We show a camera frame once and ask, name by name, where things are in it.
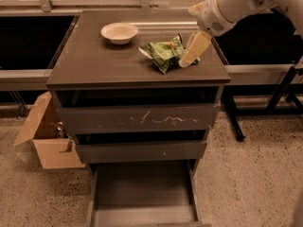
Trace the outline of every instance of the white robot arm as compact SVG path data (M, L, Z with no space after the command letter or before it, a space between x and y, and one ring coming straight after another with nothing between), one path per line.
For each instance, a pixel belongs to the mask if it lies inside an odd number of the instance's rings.
M303 36L303 0L206 0L198 14L198 26L221 36L242 18L279 6Z

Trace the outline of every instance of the white bowl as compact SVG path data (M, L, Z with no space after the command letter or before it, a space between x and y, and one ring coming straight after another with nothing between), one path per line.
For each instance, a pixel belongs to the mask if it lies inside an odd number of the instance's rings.
M113 44L127 44L138 33L138 28L128 23L113 23L104 26L101 35Z

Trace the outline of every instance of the cardboard box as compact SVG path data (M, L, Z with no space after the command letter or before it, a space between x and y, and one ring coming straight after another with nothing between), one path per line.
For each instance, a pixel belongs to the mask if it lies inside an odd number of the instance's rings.
M19 131L14 146L32 140L44 169L85 167L75 151L75 144L73 143L70 151L66 151L69 139L57 138L58 122L60 119L51 94L46 92L38 96L25 124Z

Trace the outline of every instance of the speckled concrete floor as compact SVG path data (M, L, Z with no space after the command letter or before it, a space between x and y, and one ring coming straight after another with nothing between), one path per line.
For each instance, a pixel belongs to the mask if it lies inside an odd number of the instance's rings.
M43 170L31 143L13 146L24 123L16 115L0 107L0 226L84 226L90 173ZM293 226L294 213L303 217L303 117L250 116L240 123L244 142L235 139L225 112L209 134L195 179L204 223Z

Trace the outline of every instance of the box flap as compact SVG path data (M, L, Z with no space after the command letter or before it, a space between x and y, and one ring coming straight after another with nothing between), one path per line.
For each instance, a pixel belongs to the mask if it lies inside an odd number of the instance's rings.
M85 167L75 150L75 143L68 151L69 139L33 140L44 169Z
M19 130L14 146L18 146L34 138L51 99L51 94L49 92L37 97L24 125Z

